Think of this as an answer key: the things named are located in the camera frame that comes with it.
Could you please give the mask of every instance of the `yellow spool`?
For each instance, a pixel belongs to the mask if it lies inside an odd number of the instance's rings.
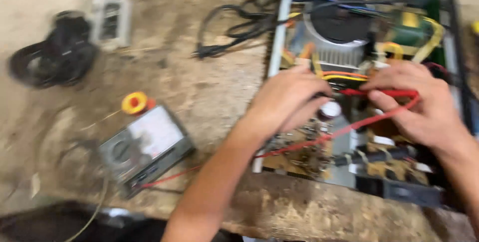
[[[133,92],[123,98],[121,109],[128,115],[134,115],[147,107],[147,95],[143,92]]]

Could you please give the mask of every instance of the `electrolytic capacitor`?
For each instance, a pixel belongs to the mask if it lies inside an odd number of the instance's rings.
[[[341,106],[336,101],[329,101],[321,106],[318,117],[321,121],[332,120],[341,115]]]

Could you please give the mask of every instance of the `workbench surface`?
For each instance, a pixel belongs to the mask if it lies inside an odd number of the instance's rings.
[[[260,87],[265,71],[265,40],[248,49],[203,61],[190,58],[202,21],[219,0],[135,0],[133,46],[101,55],[87,78],[74,87],[31,92],[31,104],[14,138],[18,151],[30,151],[25,164],[36,174],[39,194],[98,203],[105,172],[86,148],[62,153],[74,145],[108,139],[132,117],[119,112],[124,96],[143,91],[163,102],[181,120],[197,152],[165,176],[204,163],[214,153]],[[214,21],[207,42],[228,39],[221,31],[238,22],[232,14]],[[126,208],[167,219],[196,171],[122,200],[110,183],[106,207]],[[244,175],[223,227],[251,237],[290,240],[438,241],[446,227],[435,224],[442,210],[422,210],[411,204],[383,200],[345,187],[273,173]],[[447,228],[460,230],[457,226]]]

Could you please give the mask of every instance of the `hand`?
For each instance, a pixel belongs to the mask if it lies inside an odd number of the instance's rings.
[[[471,137],[454,107],[449,86],[445,81],[435,79],[423,65],[392,64],[380,70],[361,89],[416,90],[421,98],[419,103],[412,110],[397,113],[392,119],[408,138],[436,152],[454,151],[456,142]],[[392,97],[375,90],[369,92],[369,99],[385,112],[399,106]]]
[[[243,120],[266,138],[278,130],[289,131],[304,124],[330,100],[327,97],[311,100],[317,92],[332,95],[328,83],[318,79],[307,66],[282,70],[261,87]]]

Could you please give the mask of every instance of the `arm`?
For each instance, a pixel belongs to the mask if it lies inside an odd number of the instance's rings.
[[[392,119],[403,134],[431,148],[462,196],[479,237],[479,145],[461,122],[449,86],[435,79],[425,66],[408,62],[381,70],[362,86],[363,90],[372,90],[370,100],[384,111],[398,107],[398,103],[374,89],[391,88],[419,92],[419,104]]]
[[[316,92],[331,94],[331,88],[307,67],[281,71],[269,79],[186,190],[168,221],[162,241],[211,241],[255,151],[276,132],[306,122],[329,100],[321,97],[310,101]]]

